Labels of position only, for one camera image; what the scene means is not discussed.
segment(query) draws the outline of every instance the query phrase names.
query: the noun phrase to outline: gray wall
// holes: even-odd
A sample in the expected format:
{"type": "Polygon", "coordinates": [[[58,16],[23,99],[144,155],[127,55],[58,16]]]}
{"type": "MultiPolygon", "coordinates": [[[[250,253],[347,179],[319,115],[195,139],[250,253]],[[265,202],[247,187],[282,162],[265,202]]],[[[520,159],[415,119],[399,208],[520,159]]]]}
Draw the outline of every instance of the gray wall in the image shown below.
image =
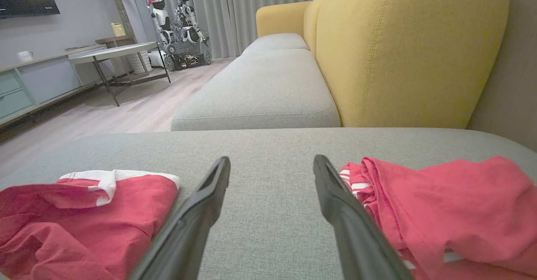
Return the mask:
{"type": "Polygon", "coordinates": [[[537,0],[511,0],[502,46],[468,129],[537,151],[537,0]]]}
{"type": "MultiPolygon", "coordinates": [[[[133,28],[134,36],[138,43],[147,42],[146,32],[143,29],[142,19],[140,18],[140,13],[138,12],[138,7],[136,7],[136,2],[134,0],[122,0],[123,6],[125,6],[125,11],[129,17],[130,25],[133,28]]],[[[144,16],[150,18],[149,10],[144,10],[144,16]]]]}
{"type": "Polygon", "coordinates": [[[39,58],[95,44],[113,37],[110,23],[121,23],[114,0],[55,1],[60,10],[55,16],[0,19],[0,67],[18,63],[16,53],[25,50],[39,58]]]}

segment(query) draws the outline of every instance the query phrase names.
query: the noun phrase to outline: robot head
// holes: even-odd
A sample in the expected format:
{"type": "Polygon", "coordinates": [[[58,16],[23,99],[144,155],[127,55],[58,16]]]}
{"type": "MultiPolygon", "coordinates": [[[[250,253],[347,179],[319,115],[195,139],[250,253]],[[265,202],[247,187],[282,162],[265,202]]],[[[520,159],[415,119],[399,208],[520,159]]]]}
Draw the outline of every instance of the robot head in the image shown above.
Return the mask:
{"type": "Polygon", "coordinates": [[[147,7],[149,8],[151,4],[153,4],[153,7],[158,10],[163,10],[166,6],[165,0],[149,0],[149,2],[147,3],[147,7]]]}

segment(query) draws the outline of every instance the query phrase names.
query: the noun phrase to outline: sofa armrest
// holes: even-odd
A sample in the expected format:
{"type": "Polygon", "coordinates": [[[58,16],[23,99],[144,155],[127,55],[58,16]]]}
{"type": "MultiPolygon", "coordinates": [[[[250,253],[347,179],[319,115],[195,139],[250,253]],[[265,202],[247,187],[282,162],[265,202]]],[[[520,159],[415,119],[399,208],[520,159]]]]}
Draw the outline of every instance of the sofa armrest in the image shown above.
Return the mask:
{"type": "Polygon", "coordinates": [[[255,14],[257,37],[298,33],[304,37],[304,10],[311,1],[261,7],[255,14]]]}

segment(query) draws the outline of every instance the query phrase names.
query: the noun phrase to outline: drawer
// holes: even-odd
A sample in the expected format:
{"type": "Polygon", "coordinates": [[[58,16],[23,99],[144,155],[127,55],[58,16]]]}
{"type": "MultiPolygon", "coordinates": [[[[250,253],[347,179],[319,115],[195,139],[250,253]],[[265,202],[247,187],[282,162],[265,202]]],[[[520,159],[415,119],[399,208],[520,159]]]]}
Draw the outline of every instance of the drawer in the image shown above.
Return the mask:
{"type": "Polygon", "coordinates": [[[0,118],[6,117],[26,107],[32,106],[24,90],[0,97],[0,118]]]}
{"type": "Polygon", "coordinates": [[[19,89],[21,85],[11,72],[6,72],[0,75],[0,94],[19,89]]]}

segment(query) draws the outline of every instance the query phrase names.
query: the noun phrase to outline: white robot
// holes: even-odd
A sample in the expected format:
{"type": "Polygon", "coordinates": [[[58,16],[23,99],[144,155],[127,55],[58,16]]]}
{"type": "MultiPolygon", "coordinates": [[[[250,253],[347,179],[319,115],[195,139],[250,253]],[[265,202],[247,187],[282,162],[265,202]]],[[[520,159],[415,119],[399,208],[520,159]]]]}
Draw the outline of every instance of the white robot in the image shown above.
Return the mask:
{"type": "Polygon", "coordinates": [[[174,10],[174,21],[169,20],[165,0],[149,0],[148,8],[153,5],[151,17],[157,32],[157,39],[164,49],[164,67],[169,71],[181,70],[198,65],[207,65],[212,61],[211,52],[201,53],[203,43],[207,47],[207,32],[205,34],[196,23],[194,7],[180,0],[174,10]]]}
{"type": "Polygon", "coordinates": [[[207,45],[209,37],[203,35],[198,27],[194,6],[187,5],[187,1],[189,0],[179,0],[175,10],[177,33],[182,37],[183,42],[189,41],[192,44],[200,42],[207,45]]]}
{"type": "Polygon", "coordinates": [[[153,5],[151,17],[153,18],[153,24],[155,24],[155,29],[157,31],[157,35],[159,36],[160,43],[164,46],[175,43],[175,34],[171,28],[169,16],[167,11],[164,10],[166,6],[165,0],[149,0],[147,8],[150,8],[151,5],[153,5]]]}

